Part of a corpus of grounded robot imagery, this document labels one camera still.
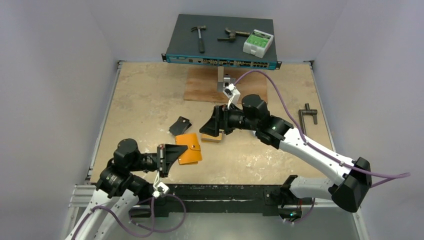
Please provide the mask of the gold credit card stack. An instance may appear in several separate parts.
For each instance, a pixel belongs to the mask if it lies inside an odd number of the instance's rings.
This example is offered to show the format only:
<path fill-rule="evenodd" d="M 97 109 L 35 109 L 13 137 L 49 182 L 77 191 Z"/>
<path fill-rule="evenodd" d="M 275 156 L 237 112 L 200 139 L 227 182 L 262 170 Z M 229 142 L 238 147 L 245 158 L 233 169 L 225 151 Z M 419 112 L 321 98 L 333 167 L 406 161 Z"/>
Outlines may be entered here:
<path fill-rule="evenodd" d="M 219 143 L 219 142 L 222 141 L 222 139 L 223 139 L 223 133 L 222 132 L 220 132 L 218 134 L 218 136 L 211 136 L 211 135 L 204 134 L 204 133 L 201 134 L 201 141 L 202 142 Z"/>

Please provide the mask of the orange leather card holder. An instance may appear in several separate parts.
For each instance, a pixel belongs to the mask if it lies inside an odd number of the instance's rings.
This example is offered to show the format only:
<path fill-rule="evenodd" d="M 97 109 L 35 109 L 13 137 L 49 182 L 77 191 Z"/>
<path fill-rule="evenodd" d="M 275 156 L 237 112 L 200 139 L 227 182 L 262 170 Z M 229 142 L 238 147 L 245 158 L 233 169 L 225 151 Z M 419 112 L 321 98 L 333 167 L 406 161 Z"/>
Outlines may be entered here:
<path fill-rule="evenodd" d="M 196 165 L 203 160 L 201 146 L 196 133 L 177 135 L 175 143 L 187 147 L 187 150 L 178 158 L 179 165 Z"/>

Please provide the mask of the black credit card stack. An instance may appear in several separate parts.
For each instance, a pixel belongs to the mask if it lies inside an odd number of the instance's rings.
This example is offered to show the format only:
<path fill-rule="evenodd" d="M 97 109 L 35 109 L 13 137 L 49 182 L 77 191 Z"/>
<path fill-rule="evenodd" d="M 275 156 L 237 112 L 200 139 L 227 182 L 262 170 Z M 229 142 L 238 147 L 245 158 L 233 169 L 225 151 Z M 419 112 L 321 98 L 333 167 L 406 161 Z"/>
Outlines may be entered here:
<path fill-rule="evenodd" d="M 176 122 L 173 123 L 168 130 L 173 136 L 178 136 L 184 134 L 191 126 L 192 123 L 188 118 L 179 116 Z"/>

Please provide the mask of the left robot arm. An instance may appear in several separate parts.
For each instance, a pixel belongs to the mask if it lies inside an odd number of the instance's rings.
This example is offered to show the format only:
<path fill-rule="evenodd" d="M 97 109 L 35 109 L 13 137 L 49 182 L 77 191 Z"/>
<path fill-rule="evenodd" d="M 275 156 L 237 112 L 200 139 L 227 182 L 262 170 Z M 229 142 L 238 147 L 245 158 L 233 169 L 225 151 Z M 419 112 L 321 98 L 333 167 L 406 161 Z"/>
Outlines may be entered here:
<path fill-rule="evenodd" d="M 172 196 L 161 179 L 168 176 L 172 164 L 188 149 L 187 145 L 162 143 L 156 153 L 142 153 L 136 140 L 121 140 L 100 173 L 85 211 L 66 239 L 104 240 L 116 226 L 137 238 L 178 229 L 182 222 L 170 229 L 156 228 L 155 201 Z M 130 216 L 134 206 L 146 202 L 150 206 L 151 226 L 142 225 Z"/>

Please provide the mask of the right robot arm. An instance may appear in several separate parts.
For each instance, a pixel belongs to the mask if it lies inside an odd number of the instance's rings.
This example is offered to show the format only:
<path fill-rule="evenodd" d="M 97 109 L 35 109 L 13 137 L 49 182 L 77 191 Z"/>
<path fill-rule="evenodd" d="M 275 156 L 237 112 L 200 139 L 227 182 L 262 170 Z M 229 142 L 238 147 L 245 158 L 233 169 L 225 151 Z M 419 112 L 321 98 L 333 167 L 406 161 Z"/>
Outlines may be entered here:
<path fill-rule="evenodd" d="M 333 201 L 341 209 L 355 213 L 372 187 L 371 164 L 363 157 L 354 160 L 318 144 L 288 121 L 270 114 L 267 103 L 257 94 L 242 98 L 242 108 L 216 105 L 200 133 L 216 137 L 235 129 L 253 131 L 257 139 L 277 150 L 290 153 L 323 173 L 326 178 L 294 176 L 281 189 L 288 204 L 298 199 L 316 198 Z"/>

